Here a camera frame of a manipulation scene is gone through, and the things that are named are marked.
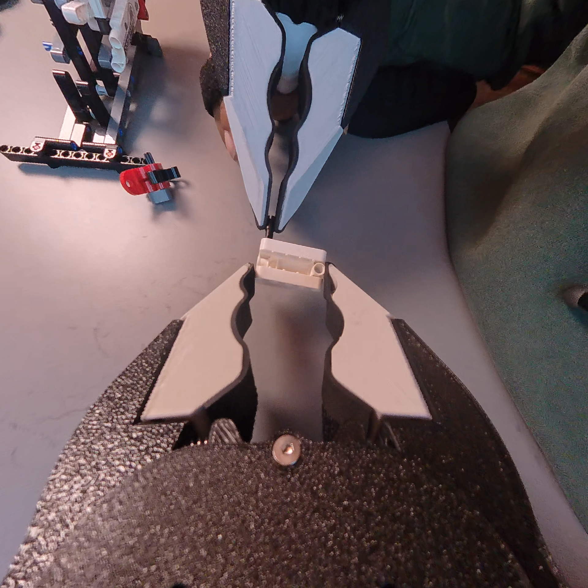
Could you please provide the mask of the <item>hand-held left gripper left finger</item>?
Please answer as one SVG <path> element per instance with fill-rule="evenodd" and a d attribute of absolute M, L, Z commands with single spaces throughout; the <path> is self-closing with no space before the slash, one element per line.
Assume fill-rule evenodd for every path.
<path fill-rule="evenodd" d="M 254 266 L 247 263 L 184 315 L 141 422 L 188 420 L 244 379 L 251 365 L 244 336 L 252 323 L 254 282 Z"/>

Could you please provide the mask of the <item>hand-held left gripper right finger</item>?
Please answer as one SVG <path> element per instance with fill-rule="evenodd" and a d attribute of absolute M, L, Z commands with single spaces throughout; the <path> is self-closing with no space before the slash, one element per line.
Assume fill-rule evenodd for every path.
<path fill-rule="evenodd" d="M 334 420 L 431 419 L 388 311 L 334 264 L 325 276 L 327 350 L 322 402 Z"/>

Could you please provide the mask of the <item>black white toy brick model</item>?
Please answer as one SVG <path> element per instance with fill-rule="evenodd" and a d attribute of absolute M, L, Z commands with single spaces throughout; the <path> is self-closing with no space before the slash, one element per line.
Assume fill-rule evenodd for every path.
<path fill-rule="evenodd" d="M 29 145 L 1 145 L 9 160 L 50 168 L 73 166 L 122 172 L 146 165 L 123 148 L 144 56 L 162 56 L 142 32 L 144 1 L 34 1 L 53 26 L 43 48 L 58 68 L 53 78 L 67 103 L 59 135 Z"/>

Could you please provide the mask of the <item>person's right hand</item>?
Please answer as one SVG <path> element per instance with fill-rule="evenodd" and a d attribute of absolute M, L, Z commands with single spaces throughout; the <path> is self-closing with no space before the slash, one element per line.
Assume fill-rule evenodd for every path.
<path fill-rule="evenodd" d="M 233 140 L 224 100 L 221 100 L 213 109 L 213 117 L 217 125 L 217 129 L 221 139 L 229 153 L 229 156 L 234 161 L 238 162 L 238 155 L 236 151 L 235 142 Z"/>

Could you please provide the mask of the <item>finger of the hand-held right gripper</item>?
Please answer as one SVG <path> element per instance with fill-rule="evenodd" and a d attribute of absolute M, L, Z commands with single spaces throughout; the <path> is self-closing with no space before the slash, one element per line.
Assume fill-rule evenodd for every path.
<path fill-rule="evenodd" d="M 342 28 L 314 35 L 309 42 L 300 66 L 300 121 L 279 191 L 276 230 L 283 230 L 295 214 L 342 135 L 360 44 L 360 38 Z"/>
<path fill-rule="evenodd" d="M 262 1 L 230 2 L 229 93 L 224 106 L 256 223 L 269 218 L 268 153 L 275 125 L 270 94 L 282 72 L 285 32 Z"/>

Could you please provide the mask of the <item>person's right forearm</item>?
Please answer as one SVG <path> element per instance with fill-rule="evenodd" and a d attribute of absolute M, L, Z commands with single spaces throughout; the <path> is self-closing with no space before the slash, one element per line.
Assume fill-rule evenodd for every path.
<path fill-rule="evenodd" d="M 392 1 L 383 65 L 430 62 L 507 84 L 547 69 L 587 24 L 587 1 Z"/>

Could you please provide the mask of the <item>white curved toy panel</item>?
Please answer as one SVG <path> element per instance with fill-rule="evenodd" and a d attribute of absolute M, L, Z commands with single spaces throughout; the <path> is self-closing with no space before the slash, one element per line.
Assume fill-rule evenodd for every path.
<path fill-rule="evenodd" d="M 261 280 L 321 290 L 325 266 L 322 249 L 263 238 L 255 272 Z"/>

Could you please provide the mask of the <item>red toy brick piece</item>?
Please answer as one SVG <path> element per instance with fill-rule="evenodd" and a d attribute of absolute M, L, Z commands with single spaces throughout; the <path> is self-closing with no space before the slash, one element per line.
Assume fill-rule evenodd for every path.
<path fill-rule="evenodd" d="M 144 195 L 156 192 L 161 189 L 171 188 L 171 182 L 152 183 L 148 178 L 148 173 L 163 170 L 160 163 L 148 164 L 138 168 L 132 168 L 123 171 L 119 180 L 122 187 L 131 195 Z"/>

